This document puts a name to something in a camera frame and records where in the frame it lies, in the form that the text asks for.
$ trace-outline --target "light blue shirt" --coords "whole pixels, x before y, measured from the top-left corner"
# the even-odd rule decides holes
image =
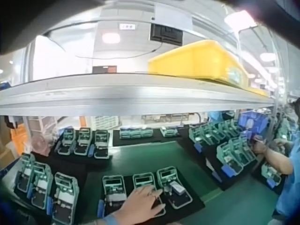
[[[294,215],[300,203],[300,138],[294,141],[289,158],[293,173],[286,177],[276,205],[277,212],[287,218]]]
[[[211,119],[212,122],[222,122],[223,121],[222,111],[208,112],[208,117]]]

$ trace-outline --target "blue plastic bin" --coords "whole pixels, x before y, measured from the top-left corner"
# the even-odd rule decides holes
[[[269,118],[267,115],[258,112],[244,112],[240,115],[239,125],[247,130],[251,130],[253,135],[260,135],[267,127]]]

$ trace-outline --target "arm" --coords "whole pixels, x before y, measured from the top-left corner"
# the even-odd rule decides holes
[[[266,148],[266,151],[263,154],[268,163],[278,172],[286,175],[293,173],[293,164],[290,158],[269,148]]]

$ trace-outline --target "yellow plastic bin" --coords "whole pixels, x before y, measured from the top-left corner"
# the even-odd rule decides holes
[[[258,95],[268,97],[268,98],[270,97],[269,92],[266,91],[266,90],[262,90],[262,89],[259,89],[259,88],[251,88],[251,87],[248,87],[246,90],[250,91],[252,93],[258,94]]]
[[[194,42],[148,61],[150,74],[209,79],[246,89],[247,72],[218,42]]]

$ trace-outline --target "electronic device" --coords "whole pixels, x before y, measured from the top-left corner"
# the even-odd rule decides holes
[[[206,143],[208,145],[214,145],[220,142],[220,138],[215,132],[212,132],[208,124],[189,128],[188,136],[194,143]]]
[[[120,139],[136,139],[142,137],[152,137],[153,129],[150,127],[132,128],[132,127],[121,127],[120,128]]]
[[[217,159],[223,164],[222,170],[228,177],[238,175],[244,168],[232,152],[232,147],[228,142],[217,147]]]
[[[180,136],[177,127],[161,127],[160,132],[164,137]]]
[[[180,209],[193,201],[178,179],[177,169],[170,166],[157,171],[158,185],[174,209]]]
[[[135,188],[139,188],[139,187],[142,187],[145,185],[153,185],[153,187],[154,187],[153,191],[157,190],[155,180],[154,180],[154,175],[151,172],[135,174],[135,175],[133,175],[132,180],[133,180],[133,185]],[[162,201],[159,196],[153,203],[152,207],[154,208],[160,204],[162,204]],[[164,214],[165,214],[165,209],[162,209],[158,214],[156,214],[155,217],[160,217]]]
[[[153,129],[150,127],[142,127],[141,129],[142,137],[152,137],[153,136]]]
[[[77,140],[77,145],[74,149],[74,154],[79,156],[86,156],[90,149],[92,141],[92,130],[89,127],[81,127],[79,129],[79,136]]]
[[[234,119],[224,121],[224,126],[229,130],[234,136],[240,135],[243,129],[239,126],[238,122]]]
[[[150,40],[182,46],[183,32],[172,27],[151,24]]]
[[[55,152],[59,155],[70,155],[76,146],[76,131],[73,128],[64,129],[62,140],[55,146]]]
[[[33,164],[35,157],[32,154],[22,153],[21,162],[21,169],[15,177],[15,185],[18,190],[27,193],[34,176]]]
[[[236,160],[239,161],[240,164],[246,166],[249,163],[251,163],[246,153],[244,152],[242,139],[240,139],[239,137],[232,138],[228,141],[228,143],[231,146],[232,155],[235,157]]]
[[[229,129],[228,125],[225,124],[225,121],[217,123],[215,125],[220,133],[223,133],[227,139],[236,137],[236,132],[233,129]]]
[[[52,219],[63,224],[74,224],[75,209],[79,195],[77,179],[60,172],[54,176],[56,190],[54,199],[47,202],[47,211]]]
[[[34,179],[30,184],[31,204],[45,210],[47,198],[51,191],[53,175],[49,165],[35,162],[33,164]]]
[[[108,159],[108,141],[109,134],[107,130],[96,130],[95,144],[90,146],[88,156],[94,156],[97,159]]]
[[[99,201],[97,210],[98,218],[117,211],[127,199],[125,182],[122,175],[104,176],[102,184],[105,199],[104,201]]]
[[[261,175],[267,179],[271,188],[278,186],[281,182],[281,174],[267,162],[262,165]]]

